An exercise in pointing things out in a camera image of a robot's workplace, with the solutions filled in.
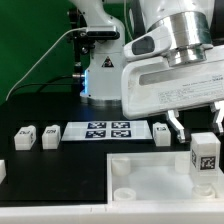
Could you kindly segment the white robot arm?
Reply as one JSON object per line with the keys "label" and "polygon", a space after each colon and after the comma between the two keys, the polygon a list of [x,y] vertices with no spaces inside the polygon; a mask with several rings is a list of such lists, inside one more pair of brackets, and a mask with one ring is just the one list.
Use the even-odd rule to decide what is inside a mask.
{"label": "white robot arm", "polygon": [[125,117],[164,114],[181,142],[179,112],[209,106],[224,134],[224,44],[211,36],[222,0],[70,0],[84,17],[90,50],[85,102],[122,104]]}

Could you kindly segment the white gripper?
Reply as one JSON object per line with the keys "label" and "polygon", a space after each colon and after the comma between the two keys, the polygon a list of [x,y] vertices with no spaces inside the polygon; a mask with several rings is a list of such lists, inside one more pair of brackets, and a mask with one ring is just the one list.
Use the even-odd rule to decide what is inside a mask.
{"label": "white gripper", "polygon": [[177,110],[211,102],[214,132],[224,134],[224,101],[219,101],[224,99],[224,57],[218,54],[180,67],[170,67],[162,57],[130,63],[123,70],[121,90],[125,117],[137,119],[167,111],[166,120],[180,143],[186,137]]}

